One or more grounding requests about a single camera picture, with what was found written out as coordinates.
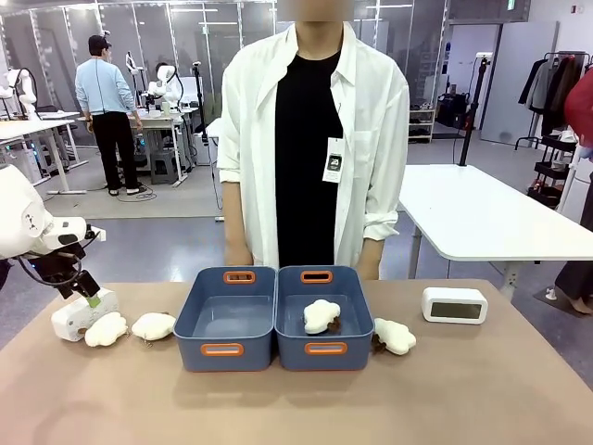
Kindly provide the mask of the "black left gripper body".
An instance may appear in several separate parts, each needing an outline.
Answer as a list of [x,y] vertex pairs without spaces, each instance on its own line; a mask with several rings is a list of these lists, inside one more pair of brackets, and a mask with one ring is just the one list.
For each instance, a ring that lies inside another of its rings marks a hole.
[[57,250],[44,256],[29,255],[28,263],[42,282],[58,291],[59,286],[68,283],[77,287],[85,256],[83,250]]

